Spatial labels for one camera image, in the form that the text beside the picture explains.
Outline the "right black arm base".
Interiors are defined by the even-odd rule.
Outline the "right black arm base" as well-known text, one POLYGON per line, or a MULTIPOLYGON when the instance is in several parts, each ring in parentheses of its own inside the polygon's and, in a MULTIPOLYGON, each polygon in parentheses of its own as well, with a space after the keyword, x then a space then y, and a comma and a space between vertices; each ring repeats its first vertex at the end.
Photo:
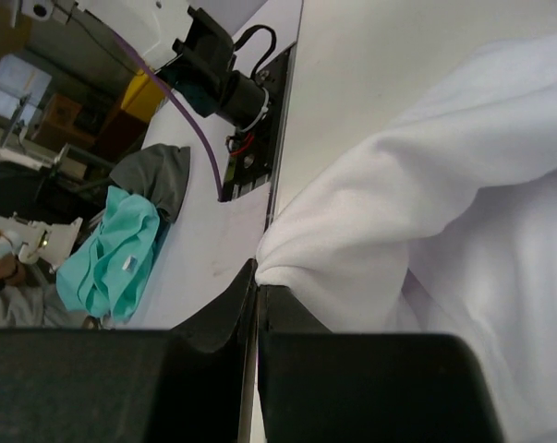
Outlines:
POLYGON ((233 39, 203 9, 188 8, 191 26, 176 39, 176 57, 158 77, 202 118, 232 127, 221 144, 228 154, 219 172, 219 199, 270 177, 285 107, 291 47, 278 49, 276 30, 255 24, 233 39))

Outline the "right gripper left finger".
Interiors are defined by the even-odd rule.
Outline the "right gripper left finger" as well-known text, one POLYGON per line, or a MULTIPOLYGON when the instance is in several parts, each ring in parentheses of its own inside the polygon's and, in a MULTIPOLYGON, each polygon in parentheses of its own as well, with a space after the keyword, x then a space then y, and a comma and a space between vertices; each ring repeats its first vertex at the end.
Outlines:
POLYGON ((170 330, 0 330, 0 442, 243 442, 254 260, 170 330))

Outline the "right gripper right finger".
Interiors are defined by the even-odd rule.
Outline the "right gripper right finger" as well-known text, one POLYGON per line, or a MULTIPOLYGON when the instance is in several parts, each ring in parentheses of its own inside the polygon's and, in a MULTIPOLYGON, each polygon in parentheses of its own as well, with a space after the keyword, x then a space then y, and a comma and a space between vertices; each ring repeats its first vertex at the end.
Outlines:
POLYGON ((285 287, 260 288, 259 390, 271 442, 501 442, 459 338, 335 333, 285 287))

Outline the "white t shirt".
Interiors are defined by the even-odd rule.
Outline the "white t shirt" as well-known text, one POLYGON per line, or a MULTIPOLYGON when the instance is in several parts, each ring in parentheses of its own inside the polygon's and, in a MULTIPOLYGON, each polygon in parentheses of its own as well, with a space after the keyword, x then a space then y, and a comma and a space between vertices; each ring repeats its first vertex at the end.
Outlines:
POLYGON ((478 49, 275 218, 256 281, 334 331, 448 332, 557 442, 557 33, 478 49))

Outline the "grey t shirt on ledge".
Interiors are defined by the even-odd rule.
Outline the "grey t shirt on ledge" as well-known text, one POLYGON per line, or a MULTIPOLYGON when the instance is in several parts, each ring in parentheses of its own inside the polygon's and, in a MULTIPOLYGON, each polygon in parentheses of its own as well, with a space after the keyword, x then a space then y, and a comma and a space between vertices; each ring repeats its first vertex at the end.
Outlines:
POLYGON ((109 176, 128 193, 148 199, 166 222, 173 223, 188 191, 190 164, 189 146, 159 143, 126 156, 109 176))

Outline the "turquoise t shirt on ledge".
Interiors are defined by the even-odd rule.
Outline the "turquoise t shirt on ledge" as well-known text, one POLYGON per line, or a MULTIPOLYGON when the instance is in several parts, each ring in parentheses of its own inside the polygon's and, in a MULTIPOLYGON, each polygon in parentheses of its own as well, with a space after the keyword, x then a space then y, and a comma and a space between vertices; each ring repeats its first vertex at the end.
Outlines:
POLYGON ((101 221, 57 271, 56 290, 67 310, 130 319, 151 274, 159 227, 148 199, 110 186, 101 221))

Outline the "person in background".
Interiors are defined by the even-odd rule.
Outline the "person in background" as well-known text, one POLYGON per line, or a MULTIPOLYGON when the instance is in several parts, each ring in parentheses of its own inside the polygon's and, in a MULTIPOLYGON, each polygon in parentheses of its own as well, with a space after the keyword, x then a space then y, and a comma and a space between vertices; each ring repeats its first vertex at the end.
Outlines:
POLYGON ((55 286, 30 283, 26 267, 9 254, 0 259, 0 329, 96 329, 97 320, 86 311, 69 311, 55 286))

